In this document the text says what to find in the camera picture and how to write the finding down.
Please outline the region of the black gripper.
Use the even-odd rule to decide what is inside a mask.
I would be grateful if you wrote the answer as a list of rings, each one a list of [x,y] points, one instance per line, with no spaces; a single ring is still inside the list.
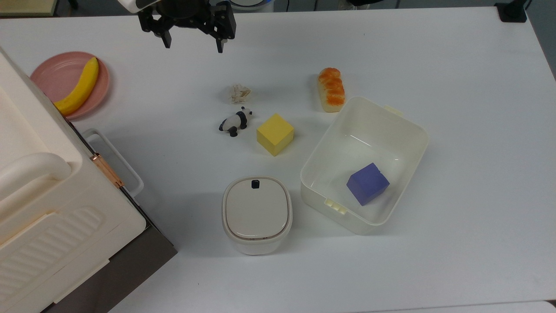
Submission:
[[[165,48],[171,47],[169,30],[173,26],[210,30],[218,53],[224,52],[224,43],[235,38],[236,21],[230,2],[218,2],[211,6],[208,0],[161,0],[156,10],[160,18],[153,18],[153,9],[138,12],[141,29],[161,38]]]

